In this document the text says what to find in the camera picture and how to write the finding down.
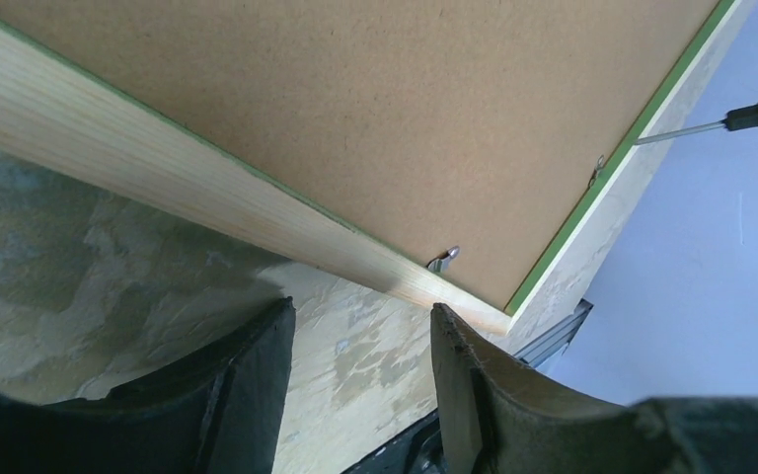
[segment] wooden frame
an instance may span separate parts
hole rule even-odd
[[[753,3],[720,1],[506,314],[1,23],[0,148],[416,304],[446,302],[510,332],[512,351],[584,294],[669,147],[634,139],[683,122]]]

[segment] hardboard panel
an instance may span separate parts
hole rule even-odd
[[[715,5],[0,0],[0,19],[503,307]]]

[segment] wood grain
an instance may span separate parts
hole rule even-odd
[[[421,266],[459,245],[447,277],[503,308],[716,1],[0,0],[0,19]]]
[[[733,0],[643,129],[643,136],[677,129],[693,110],[756,0]],[[623,230],[672,141],[633,146],[629,137],[620,165],[598,180],[599,196],[518,307],[506,338],[493,338],[514,353],[567,317],[585,294]]]
[[[416,304],[446,301],[479,329],[509,323],[2,26],[0,149]]]

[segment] blue wall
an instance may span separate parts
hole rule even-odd
[[[688,119],[758,102],[758,6]],[[551,372],[588,394],[758,395],[758,129],[673,144]]]

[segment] screwdriver shaft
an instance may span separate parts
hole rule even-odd
[[[666,133],[660,133],[658,135],[645,136],[644,138],[639,138],[638,140],[636,140],[635,144],[645,145],[647,143],[653,143],[655,141],[669,140],[670,138],[675,138],[677,136],[689,135],[691,133],[701,133],[703,131],[713,130],[716,128],[724,128],[724,123],[722,122],[722,120],[715,121],[713,123],[706,123],[704,125],[691,126],[690,128],[682,128],[680,130],[668,131]]]

